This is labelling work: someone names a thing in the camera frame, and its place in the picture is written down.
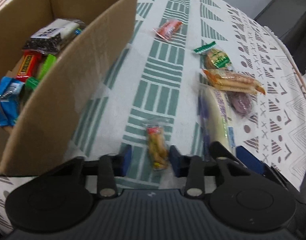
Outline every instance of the tablecloth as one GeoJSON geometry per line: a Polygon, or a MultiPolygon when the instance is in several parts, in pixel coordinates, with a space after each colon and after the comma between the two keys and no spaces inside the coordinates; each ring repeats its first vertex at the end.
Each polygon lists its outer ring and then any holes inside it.
{"type": "MultiPolygon", "coordinates": [[[[0,0],[0,9],[10,0],[0,0]]],[[[234,118],[236,145],[274,166],[299,188],[306,170],[306,91],[286,48],[268,28],[223,0],[138,0],[132,39],[88,101],[65,160],[94,160],[133,146],[133,159],[119,188],[181,187],[171,171],[153,171],[147,154],[143,121],[165,117],[165,139],[183,155],[202,156],[197,111],[199,83],[205,82],[203,61],[192,50],[215,40],[234,68],[255,77],[267,95],[252,96],[255,115],[234,118]],[[169,18],[183,22],[170,42],[153,28],[169,18]]],[[[32,178],[0,177],[0,231],[12,230],[5,214],[8,193],[32,178]]],[[[208,190],[215,186],[206,178],[208,190]]],[[[94,191],[95,179],[87,188],[94,191]]]]}

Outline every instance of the candy bar wrapper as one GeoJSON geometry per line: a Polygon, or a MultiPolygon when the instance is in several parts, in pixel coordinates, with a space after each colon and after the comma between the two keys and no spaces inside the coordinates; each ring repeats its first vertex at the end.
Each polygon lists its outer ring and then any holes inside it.
{"type": "Polygon", "coordinates": [[[56,56],[49,54],[47,55],[47,58],[45,60],[45,62],[43,63],[43,66],[40,70],[40,73],[37,77],[37,79],[39,81],[41,81],[44,76],[46,75],[46,73],[50,70],[50,68],[53,66],[53,64],[56,62],[56,56]]]}
{"type": "Polygon", "coordinates": [[[14,126],[19,116],[19,96],[24,83],[3,77],[0,82],[0,126],[14,126]]]}
{"type": "Polygon", "coordinates": [[[29,77],[34,76],[41,59],[41,53],[37,51],[26,51],[16,79],[25,82],[29,77]]]}
{"type": "Polygon", "coordinates": [[[25,89],[35,90],[38,84],[39,84],[39,81],[36,78],[30,77],[25,82],[25,89]]]}
{"type": "Polygon", "coordinates": [[[170,19],[163,24],[158,30],[153,29],[156,35],[161,37],[165,41],[170,41],[173,33],[175,33],[183,23],[177,19],[170,19]]]}
{"type": "Polygon", "coordinates": [[[85,28],[80,20],[56,19],[34,33],[23,50],[35,50],[43,54],[57,54],[85,28]]]}
{"type": "Polygon", "coordinates": [[[220,68],[229,71],[234,70],[229,56],[219,46],[216,45],[215,41],[194,49],[194,52],[197,54],[205,55],[204,66],[207,69],[220,68]]]}
{"type": "Polygon", "coordinates": [[[219,90],[248,94],[257,94],[257,92],[260,92],[265,95],[266,93],[262,84],[250,76],[223,69],[203,69],[203,72],[207,76],[210,84],[219,90]]]}

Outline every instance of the blue snack package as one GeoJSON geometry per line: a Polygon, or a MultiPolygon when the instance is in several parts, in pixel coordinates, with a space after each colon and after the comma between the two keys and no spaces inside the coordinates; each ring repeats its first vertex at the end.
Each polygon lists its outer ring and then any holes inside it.
{"type": "Polygon", "coordinates": [[[19,95],[24,83],[9,77],[0,82],[0,126],[14,126],[19,116],[19,95]]]}

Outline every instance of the black circular pad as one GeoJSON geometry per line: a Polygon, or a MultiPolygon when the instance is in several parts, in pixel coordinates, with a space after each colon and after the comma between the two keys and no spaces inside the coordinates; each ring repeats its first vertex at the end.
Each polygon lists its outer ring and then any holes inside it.
{"type": "Polygon", "coordinates": [[[92,205],[92,195],[83,186],[65,176],[46,176],[12,191],[5,210],[15,227],[50,233],[82,221],[92,205]]]}
{"type": "Polygon", "coordinates": [[[210,207],[227,225],[249,232],[284,226],[294,215],[295,201],[280,185],[258,174],[224,178],[211,195],[210,207]]]}

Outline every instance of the snack package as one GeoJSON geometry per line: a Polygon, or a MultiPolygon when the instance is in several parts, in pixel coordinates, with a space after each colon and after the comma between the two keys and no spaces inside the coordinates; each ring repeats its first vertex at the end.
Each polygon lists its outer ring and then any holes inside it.
{"type": "Polygon", "coordinates": [[[0,82],[0,126],[14,126],[19,116],[19,97],[24,83],[10,77],[0,82]]]}
{"type": "Polygon", "coordinates": [[[163,40],[169,41],[173,35],[183,23],[177,19],[170,19],[163,24],[158,30],[153,29],[156,35],[161,37],[163,40]]]}
{"type": "Polygon", "coordinates": [[[41,62],[42,54],[36,51],[24,52],[24,59],[17,73],[16,79],[25,82],[29,77],[34,76],[37,66],[41,62]]]}
{"type": "Polygon", "coordinates": [[[235,111],[242,117],[251,117],[254,109],[251,96],[241,92],[227,92],[229,101],[235,111]]]}
{"type": "Polygon", "coordinates": [[[30,77],[25,82],[25,89],[35,90],[38,83],[39,83],[39,81],[36,78],[30,77]]]}
{"type": "Polygon", "coordinates": [[[210,160],[208,149],[214,141],[219,141],[233,153],[235,147],[233,120],[226,93],[211,86],[201,85],[198,102],[203,130],[204,159],[210,160]]]}
{"type": "Polygon", "coordinates": [[[207,69],[233,70],[232,62],[228,55],[216,45],[215,41],[194,49],[194,52],[205,55],[204,66],[207,69]]]}
{"type": "Polygon", "coordinates": [[[153,161],[154,170],[164,170],[168,166],[168,150],[164,142],[163,127],[157,120],[150,120],[147,126],[149,155],[153,161]]]}
{"type": "Polygon", "coordinates": [[[42,80],[42,78],[46,75],[46,73],[50,70],[50,68],[53,66],[55,62],[56,62],[56,56],[52,54],[47,55],[47,58],[44,61],[43,66],[40,70],[40,73],[37,77],[39,81],[42,80]]]}
{"type": "Polygon", "coordinates": [[[260,92],[265,95],[265,89],[261,83],[250,76],[222,69],[203,69],[203,72],[206,74],[210,84],[219,90],[248,94],[260,92]]]}
{"type": "Polygon", "coordinates": [[[35,50],[43,54],[56,54],[84,28],[85,23],[77,19],[56,19],[34,33],[22,49],[35,50]]]}

